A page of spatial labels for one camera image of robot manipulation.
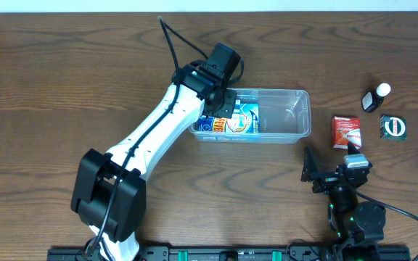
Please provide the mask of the red Panadol box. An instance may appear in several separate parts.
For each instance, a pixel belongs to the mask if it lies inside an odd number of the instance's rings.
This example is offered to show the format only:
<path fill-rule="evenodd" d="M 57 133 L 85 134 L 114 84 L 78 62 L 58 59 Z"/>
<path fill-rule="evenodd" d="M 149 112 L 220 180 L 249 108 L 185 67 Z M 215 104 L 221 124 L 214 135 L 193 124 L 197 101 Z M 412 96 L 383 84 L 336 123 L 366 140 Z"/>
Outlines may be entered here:
<path fill-rule="evenodd" d="M 357 117 L 332 118 L 332 148 L 346 149 L 351 142 L 357 149 L 362 147 L 361 121 Z"/>

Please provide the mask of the blue Kool Fever box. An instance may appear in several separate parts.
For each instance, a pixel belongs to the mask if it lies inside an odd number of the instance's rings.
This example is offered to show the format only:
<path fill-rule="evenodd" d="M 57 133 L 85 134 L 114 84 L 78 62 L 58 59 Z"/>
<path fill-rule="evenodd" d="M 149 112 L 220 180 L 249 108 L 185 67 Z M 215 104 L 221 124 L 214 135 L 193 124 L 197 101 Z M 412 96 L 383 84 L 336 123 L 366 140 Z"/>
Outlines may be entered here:
<path fill-rule="evenodd" d="M 202 116 L 197 122 L 198 131 L 216 133 L 258 133 L 259 105 L 236 100 L 231 118 Z"/>

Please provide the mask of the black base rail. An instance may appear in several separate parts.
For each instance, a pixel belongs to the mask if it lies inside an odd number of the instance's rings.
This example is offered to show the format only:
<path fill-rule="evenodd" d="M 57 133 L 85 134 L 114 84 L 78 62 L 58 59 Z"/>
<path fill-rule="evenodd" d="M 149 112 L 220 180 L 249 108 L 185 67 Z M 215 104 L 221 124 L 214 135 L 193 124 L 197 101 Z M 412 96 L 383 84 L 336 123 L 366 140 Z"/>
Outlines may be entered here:
<path fill-rule="evenodd" d="M 169 248 L 150 246 L 135 257 L 137 261 L 286 261 L 286 260 L 383 260 L 410 261 L 409 249 L 402 246 L 344 248 L 341 253 L 325 252 L 317 246 L 291 245 L 287 248 Z"/>

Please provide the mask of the dark green medicine box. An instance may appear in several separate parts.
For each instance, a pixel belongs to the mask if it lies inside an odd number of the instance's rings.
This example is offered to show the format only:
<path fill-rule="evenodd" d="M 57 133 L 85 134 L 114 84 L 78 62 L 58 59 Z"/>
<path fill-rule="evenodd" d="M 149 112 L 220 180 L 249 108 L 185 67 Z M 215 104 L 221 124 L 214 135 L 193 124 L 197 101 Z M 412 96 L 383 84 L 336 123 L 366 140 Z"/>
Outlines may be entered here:
<path fill-rule="evenodd" d="M 380 138 L 405 141 L 407 139 L 406 120 L 403 117 L 383 115 L 380 118 Z"/>

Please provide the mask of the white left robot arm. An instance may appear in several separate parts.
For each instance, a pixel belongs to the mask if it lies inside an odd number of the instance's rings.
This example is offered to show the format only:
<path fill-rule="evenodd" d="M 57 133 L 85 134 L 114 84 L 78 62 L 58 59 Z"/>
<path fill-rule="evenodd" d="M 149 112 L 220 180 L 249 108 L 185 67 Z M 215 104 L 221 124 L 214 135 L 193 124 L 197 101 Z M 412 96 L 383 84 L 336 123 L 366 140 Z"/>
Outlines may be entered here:
<path fill-rule="evenodd" d="M 107 260 L 133 260 L 135 231 L 147 207 L 147 180 L 161 157 L 202 116 L 230 118 L 235 91 L 229 85 L 242 62 L 210 58 L 178 68 L 165 96 L 145 120 L 105 153 L 90 149 L 78 166 L 71 210 L 95 233 L 81 250 Z"/>

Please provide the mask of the dark syrup bottle white cap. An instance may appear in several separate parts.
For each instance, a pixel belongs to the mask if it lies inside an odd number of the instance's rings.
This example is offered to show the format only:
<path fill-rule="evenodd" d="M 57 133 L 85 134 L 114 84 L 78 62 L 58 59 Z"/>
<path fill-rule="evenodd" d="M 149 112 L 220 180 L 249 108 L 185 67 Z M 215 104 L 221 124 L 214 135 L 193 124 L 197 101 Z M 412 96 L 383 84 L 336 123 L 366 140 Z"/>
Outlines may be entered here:
<path fill-rule="evenodd" d="M 391 92 L 388 83 L 381 83 L 375 90 L 367 92 L 361 99 L 362 108 L 365 112 L 371 113 L 382 105 L 384 98 Z"/>

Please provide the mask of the clear plastic container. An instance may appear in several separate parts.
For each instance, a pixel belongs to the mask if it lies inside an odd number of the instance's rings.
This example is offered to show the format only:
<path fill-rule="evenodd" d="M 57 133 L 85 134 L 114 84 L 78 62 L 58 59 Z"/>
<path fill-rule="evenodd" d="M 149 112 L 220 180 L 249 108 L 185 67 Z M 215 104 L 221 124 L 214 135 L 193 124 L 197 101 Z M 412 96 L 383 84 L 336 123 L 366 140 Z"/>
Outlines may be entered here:
<path fill-rule="evenodd" d="M 237 88 L 236 100 L 259 105 L 258 133 L 198 131 L 197 122 L 188 127 L 200 141 L 294 144 L 311 133 L 309 95 L 304 90 Z"/>

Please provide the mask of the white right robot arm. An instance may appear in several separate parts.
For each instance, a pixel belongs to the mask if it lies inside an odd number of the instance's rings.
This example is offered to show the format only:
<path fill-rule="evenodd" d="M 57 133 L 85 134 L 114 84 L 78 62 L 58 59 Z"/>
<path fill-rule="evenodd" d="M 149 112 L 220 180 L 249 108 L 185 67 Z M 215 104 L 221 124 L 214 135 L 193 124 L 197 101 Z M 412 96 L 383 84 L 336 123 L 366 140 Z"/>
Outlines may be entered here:
<path fill-rule="evenodd" d="M 320 260 L 381 260 L 378 242 L 383 240 L 386 210 L 370 200 L 360 202 L 356 189 L 364 185 L 371 162 L 352 144 L 344 163 L 322 172 L 310 148 L 305 149 L 300 180 L 312 183 L 312 192 L 329 199 L 328 219 L 339 240 L 319 250 Z"/>

